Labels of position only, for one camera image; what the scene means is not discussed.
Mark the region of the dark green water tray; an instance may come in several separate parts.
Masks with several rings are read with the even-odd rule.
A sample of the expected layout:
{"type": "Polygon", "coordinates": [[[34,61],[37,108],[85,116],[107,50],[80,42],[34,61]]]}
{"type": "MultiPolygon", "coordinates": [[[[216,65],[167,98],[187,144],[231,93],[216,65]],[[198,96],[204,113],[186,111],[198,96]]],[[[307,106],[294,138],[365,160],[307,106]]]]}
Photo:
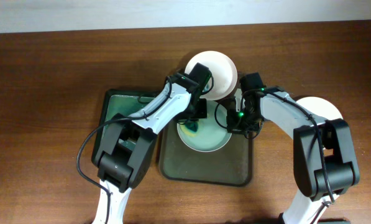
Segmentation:
{"type": "MultiPolygon", "coordinates": [[[[144,95],[147,101],[154,93],[142,91],[108,90],[104,97],[100,123],[121,119],[143,109],[137,97],[144,95]]],[[[96,133],[91,162],[99,169],[129,169],[145,172],[151,163],[157,134],[151,128],[143,128],[135,121],[121,121],[105,126],[96,133]]]]}

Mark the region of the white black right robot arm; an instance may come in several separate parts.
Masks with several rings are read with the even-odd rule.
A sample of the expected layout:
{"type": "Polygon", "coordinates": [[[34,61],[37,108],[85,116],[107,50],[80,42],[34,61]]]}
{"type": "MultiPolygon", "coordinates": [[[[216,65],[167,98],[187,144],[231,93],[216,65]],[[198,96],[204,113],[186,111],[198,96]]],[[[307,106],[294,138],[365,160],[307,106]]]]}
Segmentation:
{"type": "Polygon", "coordinates": [[[336,199],[360,181],[349,125],[327,119],[298,104],[279,87],[237,90],[231,98],[237,123],[230,132],[259,133],[271,121],[293,141],[293,175],[298,191],[278,223],[317,223],[336,199]]]}

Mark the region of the brown serving tray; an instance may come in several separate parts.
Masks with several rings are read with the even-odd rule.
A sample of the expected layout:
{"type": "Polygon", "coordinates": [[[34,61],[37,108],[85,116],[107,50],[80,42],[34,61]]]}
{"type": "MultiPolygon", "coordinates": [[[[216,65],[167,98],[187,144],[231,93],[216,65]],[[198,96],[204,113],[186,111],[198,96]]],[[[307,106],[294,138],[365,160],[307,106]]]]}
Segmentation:
{"type": "Polygon", "coordinates": [[[233,187],[244,187],[252,180],[253,140],[232,134],[217,151],[199,152],[183,143],[177,125],[170,122],[162,134],[159,169],[165,178],[233,187]]]}

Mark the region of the pinkish white plate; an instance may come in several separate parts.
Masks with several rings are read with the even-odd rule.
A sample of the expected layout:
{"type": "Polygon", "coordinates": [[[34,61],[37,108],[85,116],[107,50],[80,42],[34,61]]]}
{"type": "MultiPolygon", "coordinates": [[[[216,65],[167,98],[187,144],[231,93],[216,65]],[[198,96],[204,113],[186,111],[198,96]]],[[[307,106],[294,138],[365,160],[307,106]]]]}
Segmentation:
{"type": "Polygon", "coordinates": [[[233,91],[238,72],[234,62],[227,55],[212,50],[200,52],[187,63],[185,73],[190,73],[197,63],[208,67],[214,79],[213,89],[201,98],[220,100],[233,91]]]}

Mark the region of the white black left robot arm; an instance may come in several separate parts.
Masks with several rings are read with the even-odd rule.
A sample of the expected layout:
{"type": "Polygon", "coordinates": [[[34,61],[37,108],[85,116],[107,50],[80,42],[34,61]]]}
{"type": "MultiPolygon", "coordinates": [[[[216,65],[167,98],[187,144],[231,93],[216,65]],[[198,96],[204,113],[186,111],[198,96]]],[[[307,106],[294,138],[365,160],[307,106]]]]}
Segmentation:
{"type": "Polygon", "coordinates": [[[174,118],[190,119],[211,73],[176,73],[146,106],[130,115],[115,114],[101,123],[93,134],[99,146],[93,149],[91,162],[98,168],[100,198],[94,223],[122,223],[132,189],[150,167],[159,132],[174,118]]]}

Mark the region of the pale green white plate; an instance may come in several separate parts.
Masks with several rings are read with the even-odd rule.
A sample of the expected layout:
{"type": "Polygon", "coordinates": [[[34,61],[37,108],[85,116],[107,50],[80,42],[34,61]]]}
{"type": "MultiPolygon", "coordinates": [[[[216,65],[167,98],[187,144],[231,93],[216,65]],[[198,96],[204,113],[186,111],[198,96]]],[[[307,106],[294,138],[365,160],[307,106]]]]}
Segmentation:
{"type": "Polygon", "coordinates": [[[207,101],[207,118],[194,121],[198,123],[198,131],[190,133],[184,124],[177,125],[180,139],[189,148],[199,152],[213,152],[224,147],[232,134],[226,130],[227,109],[215,101],[207,101]]]}

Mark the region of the green yellow sponge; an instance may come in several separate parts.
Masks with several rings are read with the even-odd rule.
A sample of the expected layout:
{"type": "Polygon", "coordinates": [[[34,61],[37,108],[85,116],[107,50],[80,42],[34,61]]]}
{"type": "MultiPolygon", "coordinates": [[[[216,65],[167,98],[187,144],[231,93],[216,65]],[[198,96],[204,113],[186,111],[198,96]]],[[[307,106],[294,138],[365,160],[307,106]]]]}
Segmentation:
{"type": "Polygon", "coordinates": [[[197,122],[189,122],[185,124],[185,128],[190,133],[196,133],[198,131],[198,123],[197,122]]]}

